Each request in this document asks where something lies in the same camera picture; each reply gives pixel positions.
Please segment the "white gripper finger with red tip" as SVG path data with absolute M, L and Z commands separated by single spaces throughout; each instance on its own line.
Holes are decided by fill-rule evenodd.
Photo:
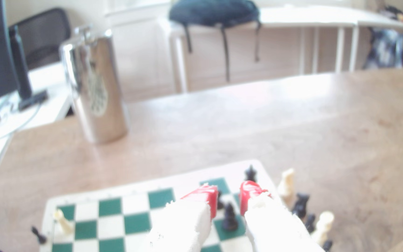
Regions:
M 240 214 L 254 252 L 323 252 L 279 197 L 253 181 L 240 185 Z
M 167 203 L 148 233 L 148 252 L 200 252 L 217 215 L 218 187 L 204 184 Z

